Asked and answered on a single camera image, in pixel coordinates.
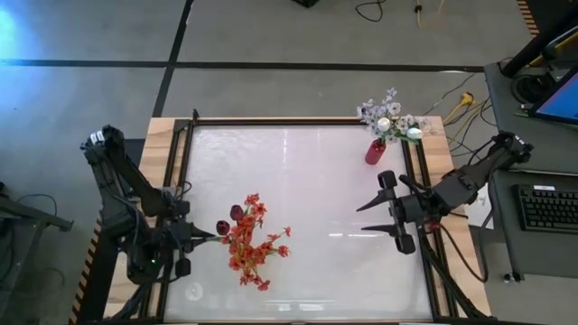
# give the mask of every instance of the concrete floor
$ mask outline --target concrete floor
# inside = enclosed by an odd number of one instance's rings
[[[197,0],[180,61],[484,65],[514,55],[530,40],[515,0],[424,4],[428,25],[418,29],[413,5],[391,0],[380,23],[360,19],[363,1],[321,0],[305,10],[289,0]],[[155,60],[166,62],[184,0],[98,2],[0,0],[0,60]],[[376,14],[376,8],[366,8]],[[64,288],[32,299],[24,319],[63,324],[70,316],[82,261],[98,215],[98,197],[80,142],[105,124],[127,138],[144,138],[164,69],[13,67],[0,61],[0,180],[14,197],[47,193],[59,214],[74,219],[68,234],[48,229],[36,256],[38,269],[57,267]],[[420,115],[469,74],[312,70],[176,69],[163,116],[352,116],[368,98],[396,87],[406,113]],[[469,91],[488,96],[482,74],[448,96],[433,112],[447,116]],[[493,122],[491,109],[486,113]],[[454,135],[460,125],[447,128]],[[483,144],[496,128],[477,119],[465,143]],[[455,153],[465,153],[458,149]],[[468,156],[454,163],[466,163]],[[50,210],[50,202],[29,204]],[[504,320],[575,323],[578,282],[531,276],[504,284],[503,244],[489,246],[486,285],[494,315]],[[46,275],[42,286],[53,287]]]

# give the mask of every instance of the red vase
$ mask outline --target red vase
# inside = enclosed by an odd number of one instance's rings
[[[380,144],[378,139],[373,140],[369,146],[368,153],[365,154],[365,162],[368,164],[378,163],[386,147],[386,144]]]

